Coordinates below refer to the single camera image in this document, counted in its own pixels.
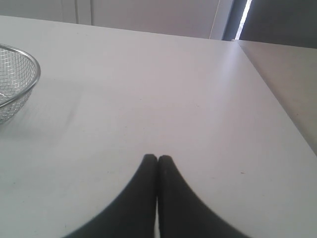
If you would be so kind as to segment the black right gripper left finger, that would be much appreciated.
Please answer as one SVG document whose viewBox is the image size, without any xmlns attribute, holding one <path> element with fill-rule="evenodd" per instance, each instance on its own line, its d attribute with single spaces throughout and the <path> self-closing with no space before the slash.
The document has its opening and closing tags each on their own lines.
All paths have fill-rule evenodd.
<svg viewBox="0 0 317 238">
<path fill-rule="evenodd" d="M 101 213 L 68 238 L 153 238 L 157 205 L 158 159 L 146 154 L 134 176 Z"/>
</svg>

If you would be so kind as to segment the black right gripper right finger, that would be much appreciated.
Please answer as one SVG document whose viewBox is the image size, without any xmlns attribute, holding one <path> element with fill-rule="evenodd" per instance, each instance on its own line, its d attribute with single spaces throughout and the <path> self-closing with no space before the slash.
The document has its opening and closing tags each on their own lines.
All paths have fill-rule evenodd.
<svg viewBox="0 0 317 238">
<path fill-rule="evenodd" d="M 168 155 L 158 159 L 157 198 L 162 238 L 247 237 L 203 203 Z"/>
</svg>

